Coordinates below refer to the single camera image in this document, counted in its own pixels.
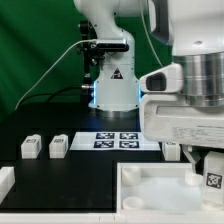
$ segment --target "small white box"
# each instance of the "small white box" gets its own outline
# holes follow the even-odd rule
[[[41,136],[33,135],[27,136],[21,146],[23,159],[36,159],[42,148]]]
[[[202,200],[224,205],[224,154],[209,152],[204,163]]]
[[[0,204],[15,183],[14,167],[2,167],[0,170]]]
[[[180,145],[176,143],[162,143],[162,151],[166,161],[180,161]]]
[[[65,158],[67,150],[68,150],[68,136],[67,135],[55,136],[49,146],[50,158],[63,159]]]

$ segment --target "green background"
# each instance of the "green background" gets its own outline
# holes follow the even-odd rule
[[[0,120],[14,110],[20,97],[59,56],[81,39],[77,27],[80,20],[85,18],[76,10],[73,0],[0,0]],[[119,18],[116,21],[135,37],[137,78],[158,69],[141,19]],[[162,63],[169,64],[170,48],[156,40],[153,44]],[[83,74],[82,56],[73,50],[31,95],[80,85]],[[44,99],[39,97],[32,101]],[[78,101],[79,97],[70,100]]]

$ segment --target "cable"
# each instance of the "cable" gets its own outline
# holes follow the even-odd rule
[[[157,55],[157,53],[155,51],[155,48],[154,48],[154,46],[152,44],[152,41],[150,39],[148,30],[147,30],[147,27],[146,27],[146,24],[145,24],[144,13],[143,13],[143,6],[142,6],[142,0],[139,0],[139,3],[140,3],[140,8],[141,8],[142,25],[143,25],[144,30],[145,30],[145,35],[146,35],[146,37],[148,39],[149,45],[150,45],[150,47],[152,49],[152,53],[154,54],[157,62],[159,63],[160,67],[163,67],[163,64],[161,63],[161,61],[160,61],[160,59],[159,59],[159,57],[158,57],[158,55]]]
[[[58,60],[42,75],[42,77],[33,85],[33,87],[31,87],[18,101],[18,103],[16,104],[15,110],[17,110],[18,106],[20,105],[20,102],[31,92],[33,91],[38,85],[39,83],[50,73],[50,71],[62,60],[62,58],[70,51],[72,50],[76,45],[81,44],[81,43],[86,43],[86,42],[95,42],[96,39],[92,39],[92,40],[82,40],[79,42],[76,42],[75,44],[73,44],[72,46],[70,46],[62,55],[60,58],[58,58]]]
[[[45,102],[49,103],[53,98],[58,96],[60,93],[64,93],[64,92],[67,92],[67,91],[73,90],[73,89],[82,89],[82,88],[80,86],[66,87],[66,88],[61,89],[61,90],[57,91],[56,93],[52,94]]]
[[[26,98],[24,98],[23,100],[21,100],[20,104],[18,105],[18,108],[27,100],[29,99],[32,99],[34,97],[37,97],[37,96],[50,96],[46,102],[50,102],[50,100],[52,100],[54,97],[60,95],[60,96],[64,96],[64,95],[61,95],[61,93],[63,92],[66,92],[66,91],[69,91],[69,90],[72,90],[72,89],[81,89],[81,87],[66,87],[64,89],[61,89],[59,91],[57,91],[56,93],[40,93],[40,94],[34,94],[34,95],[31,95],[31,96],[28,96]]]
[[[29,99],[32,99],[34,97],[37,97],[37,96],[51,96],[52,94],[51,93],[40,93],[40,94],[35,94],[35,95],[32,95],[32,96],[28,96],[26,98],[24,98],[23,100],[21,100],[21,102],[19,103],[18,105],[18,108],[27,100]]]

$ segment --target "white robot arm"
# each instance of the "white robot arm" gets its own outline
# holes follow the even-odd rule
[[[147,0],[143,0],[145,13]],[[94,27],[98,44],[96,47],[129,46],[127,52],[110,53],[100,64],[100,75],[94,84],[94,100],[89,107],[106,117],[128,117],[136,114],[139,107],[139,82],[135,77],[135,41],[132,35],[115,23],[115,16],[140,15],[136,0],[74,0],[76,8],[86,16]]]
[[[224,148],[224,1],[150,2],[152,34],[173,45],[173,63],[140,80],[144,135]]]

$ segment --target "black cable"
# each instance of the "black cable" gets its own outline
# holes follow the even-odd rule
[[[69,90],[74,90],[74,89],[82,89],[80,86],[73,86],[73,87],[66,87],[64,89],[61,89],[57,91],[56,93],[52,94],[45,102],[49,103],[52,99],[54,99],[56,96],[58,96],[61,93],[67,92]]]
[[[66,92],[66,91],[69,91],[69,90],[72,90],[72,89],[81,89],[81,87],[78,87],[78,86],[75,86],[75,87],[66,87],[66,88],[63,88],[59,91],[57,91],[56,93],[40,93],[40,94],[34,94],[34,95],[31,95],[31,96],[28,96],[26,98],[24,98],[18,105],[18,107],[20,107],[25,101],[29,100],[29,99],[32,99],[32,98],[35,98],[35,97],[38,97],[38,96],[50,96],[46,102],[50,102],[54,97],[60,95],[61,93],[63,92]]]
[[[52,93],[41,93],[41,94],[34,94],[32,96],[28,96],[26,98],[24,98],[18,105],[18,107],[20,107],[25,101],[31,99],[31,98],[34,98],[34,97],[37,97],[37,96],[51,96]]]

